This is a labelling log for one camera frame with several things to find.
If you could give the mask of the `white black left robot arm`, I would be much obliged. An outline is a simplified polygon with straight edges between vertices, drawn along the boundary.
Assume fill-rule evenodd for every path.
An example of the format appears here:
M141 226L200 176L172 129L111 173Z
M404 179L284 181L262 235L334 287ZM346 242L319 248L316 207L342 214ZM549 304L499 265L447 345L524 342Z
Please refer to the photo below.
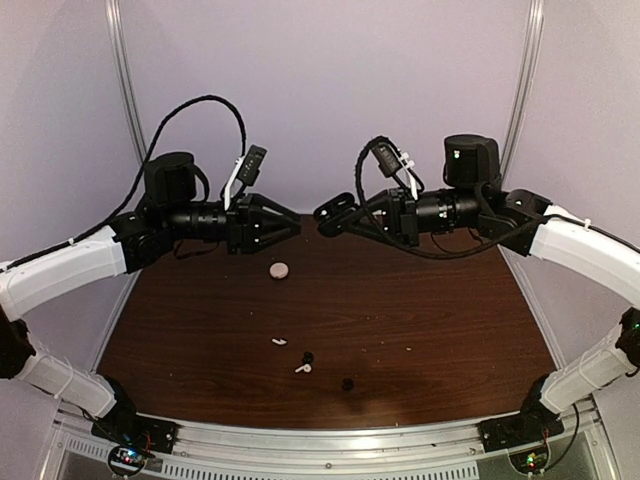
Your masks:
M184 240L223 243L230 254L253 254L299 234L297 213L261 194L196 198L208 182L193 154L171 152L143 166L144 195L132 212L118 214L81 240L1 265L1 376L18 379L104 419L123 444L144 433L142 419L119 384L76 368L30 339L24 315L96 281L132 274Z

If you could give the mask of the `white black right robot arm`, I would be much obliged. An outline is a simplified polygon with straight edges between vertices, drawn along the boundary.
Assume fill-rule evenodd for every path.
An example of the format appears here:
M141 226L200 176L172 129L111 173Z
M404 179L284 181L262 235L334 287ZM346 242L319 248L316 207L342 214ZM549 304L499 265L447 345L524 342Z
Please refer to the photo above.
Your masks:
M382 241L425 259L470 257L501 245L572 270L627 300L630 307L601 341L531 387L512 430L535 440L578 400L639 371L639 249L531 191L502 188L497 142L477 134L444 140L445 188L426 192L413 163L389 138L367 142L355 163L360 209ZM471 228L485 242L466 251L418 250L422 233Z

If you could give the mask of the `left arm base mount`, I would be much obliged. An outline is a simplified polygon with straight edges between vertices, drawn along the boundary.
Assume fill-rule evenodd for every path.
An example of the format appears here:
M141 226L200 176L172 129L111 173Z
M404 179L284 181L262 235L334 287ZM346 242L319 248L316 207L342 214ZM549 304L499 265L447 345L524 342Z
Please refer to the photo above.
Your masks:
M106 464L117 478L131 478L145 471L159 472L161 454L171 454L177 440L175 422L136 415L133 424L125 427L106 418L85 415L92 424L91 434L113 444Z

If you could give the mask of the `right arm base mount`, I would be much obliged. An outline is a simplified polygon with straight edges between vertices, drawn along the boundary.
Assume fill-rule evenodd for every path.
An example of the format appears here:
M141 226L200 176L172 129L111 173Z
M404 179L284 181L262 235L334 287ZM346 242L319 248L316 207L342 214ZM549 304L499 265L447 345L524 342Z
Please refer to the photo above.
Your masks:
M542 421L520 413L481 421L478 430L486 453L505 450L514 470L526 476L546 469L549 440L565 431L560 420Z

